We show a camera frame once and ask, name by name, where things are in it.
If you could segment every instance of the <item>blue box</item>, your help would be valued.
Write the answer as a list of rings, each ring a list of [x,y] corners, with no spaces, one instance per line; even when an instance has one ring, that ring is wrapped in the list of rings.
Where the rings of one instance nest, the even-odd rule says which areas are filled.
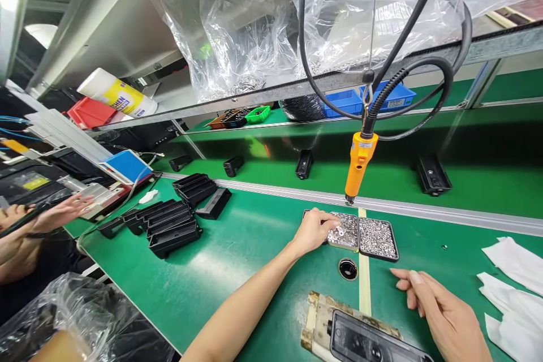
[[[373,93],[373,101],[377,99],[377,97],[381,94],[381,91],[385,89],[386,84],[389,81],[383,81],[379,84],[377,87],[377,91]],[[366,89],[366,86],[360,87],[360,94],[364,94],[364,90]],[[403,84],[398,84],[394,88],[394,90],[390,93],[388,98],[385,100],[385,103],[383,106],[379,109],[380,112],[385,111],[391,111],[391,110],[398,110],[403,107],[409,106],[411,102],[413,102],[413,98],[417,96],[415,92],[410,90],[409,88],[406,88]],[[373,107],[373,103],[369,105],[369,108],[371,109]]]
[[[362,112],[362,99],[354,89],[326,95],[326,99],[332,102],[335,107],[348,113],[360,114]],[[326,105],[324,105],[324,114],[327,118],[341,116]]]

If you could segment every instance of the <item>yellow label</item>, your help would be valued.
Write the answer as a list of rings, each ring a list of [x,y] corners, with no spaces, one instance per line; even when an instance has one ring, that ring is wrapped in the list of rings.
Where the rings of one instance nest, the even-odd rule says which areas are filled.
[[[48,182],[49,180],[44,177],[34,178],[32,181],[29,181],[26,184],[23,184],[23,188],[29,191],[32,191],[33,189],[41,187],[42,185],[45,185]]]
[[[144,96],[130,85],[117,79],[102,96],[102,102],[124,114],[131,114],[142,102]]]

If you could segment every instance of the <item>human hand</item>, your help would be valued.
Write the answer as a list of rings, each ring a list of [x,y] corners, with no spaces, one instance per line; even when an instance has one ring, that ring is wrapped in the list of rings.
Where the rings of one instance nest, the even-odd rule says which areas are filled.
[[[298,249],[299,256],[315,250],[328,237],[328,232],[339,226],[340,220],[328,212],[313,208],[302,219],[292,243]]]
[[[92,196],[81,198],[80,193],[71,196],[38,216],[32,231],[46,233],[66,225],[92,210],[92,208],[87,207],[92,204],[93,198]]]
[[[33,209],[34,205],[26,208],[24,205],[10,205],[6,210],[0,209],[0,230],[9,228]]]
[[[492,362],[473,309],[428,273],[390,269],[407,292],[407,308],[426,316],[432,338],[447,362]]]

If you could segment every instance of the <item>round hole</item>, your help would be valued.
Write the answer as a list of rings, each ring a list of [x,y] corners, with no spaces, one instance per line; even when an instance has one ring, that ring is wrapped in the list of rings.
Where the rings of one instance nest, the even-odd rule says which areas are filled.
[[[358,268],[354,261],[343,258],[339,261],[339,273],[344,279],[352,281],[358,276]]]

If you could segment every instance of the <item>green workbench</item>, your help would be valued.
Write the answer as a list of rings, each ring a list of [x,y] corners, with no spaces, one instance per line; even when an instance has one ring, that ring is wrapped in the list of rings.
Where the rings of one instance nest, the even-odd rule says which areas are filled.
[[[171,180],[156,184],[158,199],[176,198]],[[143,192],[136,194],[131,207]],[[83,247],[139,310],[181,353],[220,304],[252,274],[270,261],[294,236],[303,210],[312,202],[232,189],[232,198],[219,220],[198,218],[202,237],[158,259],[144,235],[126,228],[112,240],[94,232]],[[356,208],[318,204],[320,209],[357,213]],[[310,290],[359,308],[370,285],[372,314],[396,326],[406,341],[421,347],[437,360],[428,327],[406,307],[405,294],[395,288],[388,268],[425,270],[454,294],[473,306],[484,331],[484,313],[500,318],[479,293],[477,273],[487,272],[520,288],[486,258],[481,248],[512,236],[522,246],[543,256],[543,239],[500,231],[455,225],[427,219],[368,211],[368,217],[394,225],[400,260],[396,264],[369,259],[369,279],[349,282],[338,273],[338,262],[360,255],[329,245],[303,257],[289,272],[261,322],[242,350],[239,360],[315,360],[300,346]],[[88,223],[77,220],[67,229],[78,236]],[[510,360],[489,343],[495,361]]]

